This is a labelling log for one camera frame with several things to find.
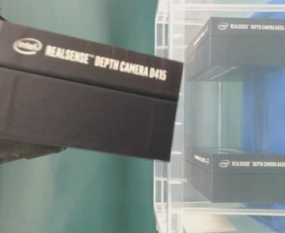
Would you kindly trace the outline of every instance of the intel logo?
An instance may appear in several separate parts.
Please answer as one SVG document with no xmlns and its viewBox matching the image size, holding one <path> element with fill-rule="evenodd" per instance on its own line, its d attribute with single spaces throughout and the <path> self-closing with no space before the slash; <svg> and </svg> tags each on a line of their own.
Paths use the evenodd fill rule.
<svg viewBox="0 0 285 233">
<path fill-rule="evenodd" d="M 219 30 L 225 30 L 229 27 L 229 24 L 228 23 L 220 23 L 218 24 L 218 29 Z"/>
<path fill-rule="evenodd" d="M 13 43 L 13 49 L 24 55 L 35 55 L 42 49 L 42 43 L 33 38 L 23 38 Z"/>
<path fill-rule="evenodd" d="M 230 165 L 230 161 L 229 160 L 221 160 L 219 163 L 220 167 L 228 167 Z"/>
</svg>

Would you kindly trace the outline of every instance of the blue panel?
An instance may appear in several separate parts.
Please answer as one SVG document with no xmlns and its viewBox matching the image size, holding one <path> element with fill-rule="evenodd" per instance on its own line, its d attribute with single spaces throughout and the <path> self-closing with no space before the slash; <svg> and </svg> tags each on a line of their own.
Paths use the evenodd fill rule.
<svg viewBox="0 0 285 233">
<path fill-rule="evenodd" d="M 271 4 L 285 4 L 273 0 Z M 285 13 L 256 13 L 253 17 L 285 19 Z M 242 145 L 285 153 L 285 69 L 244 82 Z M 285 204 L 248 205 L 253 208 L 285 209 Z M 277 232 L 285 233 L 285 217 L 255 217 Z"/>
</svg>

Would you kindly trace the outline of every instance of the clear acrylic shelf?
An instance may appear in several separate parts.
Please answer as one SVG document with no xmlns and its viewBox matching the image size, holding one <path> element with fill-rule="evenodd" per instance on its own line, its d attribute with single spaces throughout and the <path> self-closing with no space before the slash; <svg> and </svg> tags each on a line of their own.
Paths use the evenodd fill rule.
<svg viewBox="0 0 285 233">
<path fill-rule="evenodd" d="M 186 49 L 210 17 L 285 19 L 285 0 L 158 0 L 155 54 L 185 62 L 187 70 Z M 210 202 L 186 174 L 189 145 L 285 153 L 285 69 L 260 77 L 258 84 L 190 82 L 188 75 L 184 72 L 180 88 L 171 161 L 154 162 L 158 232 L 285 233 L 285 203 Z M 252 115 L 245 111 L 249 88 L 256 92 Z M 249 118 L 252 125 L 247 125 Z M 245 140 L 249 135 L 251 143 Z"/>
</svg>

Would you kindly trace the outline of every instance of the transparent shelf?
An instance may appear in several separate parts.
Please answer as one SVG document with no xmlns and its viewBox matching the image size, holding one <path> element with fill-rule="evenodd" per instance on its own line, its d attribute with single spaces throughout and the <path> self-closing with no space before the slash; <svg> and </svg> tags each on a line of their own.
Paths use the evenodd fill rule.
<svg viewBox="0 0 285 233">
<path fill-rule="evenodd" d="M 200 78 L 191 78 L 193 70 L 198 69 L 198 58 L 193 62 L 187 51 L 190 50 L 190 46 L 194 46 L 194 39 L 202 33 L 202 28 L 211 17 L 285 20 L 285 0 L 158 1 L 155 19 L 155 54 L 185 63 L 171 161 L 169 163 L 154 162 L 154 212 L 158 232 L 285 233 L 285 200 L 282 200 L 282 197 L 285 199 L 284 177 L 273 178 L 274 174 L 270 175 L 268 170 L 266 174 L 250 176 L 250 178 L 232 172 L 227 177 L 227 181 L 230 183 L 236 179 L 241 180 L 240 185 L 235 187 L 239 191 L 237 193 L 242 193 L 240 200 L 245 200 L 251 195 L 254 199 L 257 198 L 254 201 L 234 201 L 239 198 L 231 199 L 232 191 L 229 185 L 225 184 L 224 188 L 219 188 L 215 184 L 223 172 L 217 174 L 216 171 L 208 172 L 204 167 L 200 167 L 200 162 L 205 161 L 208 164 L 209 159 L 206 162 L 204 156 L 198 156 L 197 160 L 200 160 L 196 161 L 198 164 L 192 164 L 191 167 L 188 165 L 189 156 L 197 155 L 197 153 L 191 154 L 189 148 L 228 148 L 229 150 L 247 148 L 254 151 L 267 151 L 271 155 L 274 153 L 275 158 L 285 155 L 285 67 L 254 75 L 254 68 L 248 67 L 248 70 L 244 70 L 247 78 L 236 82 L 235 80 L 234 82 L 232 80 L 204 82 L 199 80 Z M 241 50 L 255 51 L 247 47 L 247 43 L 248 41 L 245 41 L 240 44 Z M 279 52 L 274 57 L 284 60 Z M 222 70 L 223 77 L 228 76 L 231 67 L 234 66 L 227 65 L 226 69 Z M 207 70 L 203 73 L 202 79 L 212 72 L 215 73 L 214 79 L 221 77 L 216 74 L 216 71 Z M 273 169 L 274 165 L 279 165 L 276 160 L 273 160 L 275 164 L 266 165 L 265 162 L 269 157 L 264 158 L 266 160 L 257 161 L 262 162 L 262 167 L 269 166 Z M 261 166 L 261 163 L 255 163 L 253 160 L 250 166 L 254 165 Z M 274 182 L 263 183 L 270 177 L 275 179 Z M 262 190 L 258 196 L 253 190 L 247 188 L 249 186 L 247 182 L 251 179 L 258 185 L 262 181 Z M 206 190 L 202 190 L 202 186 L 208 185 L 209 182 L 213 182 L 214 195 L 217 195 L 218 191 L 224 194 L 227 192 L 226 201 L 212 200 L 206 194 Z M 280 193 L 279 201 L 270 201 L 277 192 Z"/>
</svg>

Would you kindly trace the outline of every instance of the green wall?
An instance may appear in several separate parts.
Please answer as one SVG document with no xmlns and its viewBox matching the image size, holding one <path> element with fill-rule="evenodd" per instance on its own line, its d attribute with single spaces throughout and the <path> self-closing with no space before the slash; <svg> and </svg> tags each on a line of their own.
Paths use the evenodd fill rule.
<svg viewBox="0 0 285 233">
<path fill-rule="evenodd" d="M 0 0 L 11 22 L 150 54 L 156 4 Z M 0 233 L 156 232 L 152 179 L 151 161 L 76 149 L 0 165 Z"/>
</svg>

